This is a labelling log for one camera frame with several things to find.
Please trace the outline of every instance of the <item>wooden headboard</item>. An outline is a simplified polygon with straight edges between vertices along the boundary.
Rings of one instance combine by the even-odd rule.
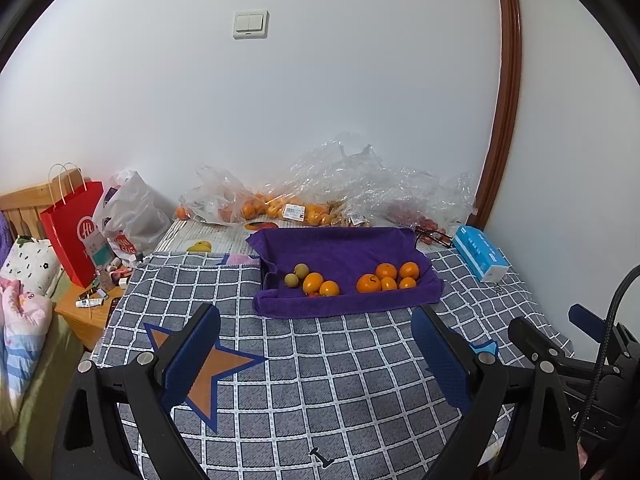
[[[49,183],[45,182],[0,195],[0,211],[6,218],[14,238],[46,238],[40,222],[40,213],[62,198],[60,188],[63,195],[67,195],[81,185],[82,173],[73,168],[51,179],[51,191]]]

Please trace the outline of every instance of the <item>clear plastic bag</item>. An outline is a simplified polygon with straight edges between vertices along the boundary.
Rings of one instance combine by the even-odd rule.
[[[357,150],[348,155],[347,146]],[[303,155],[258,195],[271,218],[293,219],[290,205],[298,206],[296,214],[303,207],[310,225],[372,225],[385,218],[443,231],[472,213],[473,184],[469,173],[441,182],[427,171],[386,168],[362,136],[342,134]]]
[[[202,185],[180,196],[177,218],[232,225],[264,213],[263,200],[256,198],[229,171],[203,166],[197,173]]]
[[[348,146],[359,151],[348,155]],[[308,225],[365,225],[364,209],[348,204],[366,191],[364,176],[384,171],[380,158],[361,136],[343,134],[314,148],[285,170],[259,196],[270,218],[298,220]]]

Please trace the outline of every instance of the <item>wooden nightstand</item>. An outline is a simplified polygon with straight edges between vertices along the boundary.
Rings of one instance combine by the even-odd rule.
[[[107,325],[111,300],[121,297],[123,290],[119,286],[112,288],[109,291],[109,298],[101,306],[77,307],[78,296],[84,291],[85,289],[81,286],[71,283],[68,291],[56,304],[55,311],[65,318],[82,344],[89,350],[93,350]]]

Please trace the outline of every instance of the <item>blue gripper pad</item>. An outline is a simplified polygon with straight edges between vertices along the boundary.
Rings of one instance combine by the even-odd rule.
[[[465,415],[473,405],[465,369],[421,308],[414,310],[411,333],[447,402]]]
[[[160,404],[169,413],[187,398],[204,361],[220,334],[220,311],[210,306],[193,329],[171,364],[164,371],[164,386]]]
[[[569,309],[569,321],[598,343],[604,339],[604,321],[591,310],[576,303]]]
[[[498,355],[498,343],[495,342],[493,339],[489,339],[489,341],[487,341],[485,343],[480,343],[480,344],[477,344],[477,345],[469,343],[469,346],[471,346],[471,349],[476,354],[480,354],[482,352],[489,352],[489,354],[493,354],[496,359],[499,357],[499,355]]]

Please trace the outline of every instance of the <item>light switch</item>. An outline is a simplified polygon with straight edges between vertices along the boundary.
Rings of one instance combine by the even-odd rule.
[[[262,15],[261,14],[251,14],[249,16],[249,26],[247,30],[262,30]]]
[[[236,16],[236,32],[244,32],[249,30],[249,16],[248,14]]]
[[[234,33],[236,40],[244,38],[266,38],[268,12],[266,10],[240,10],[234,18]]]

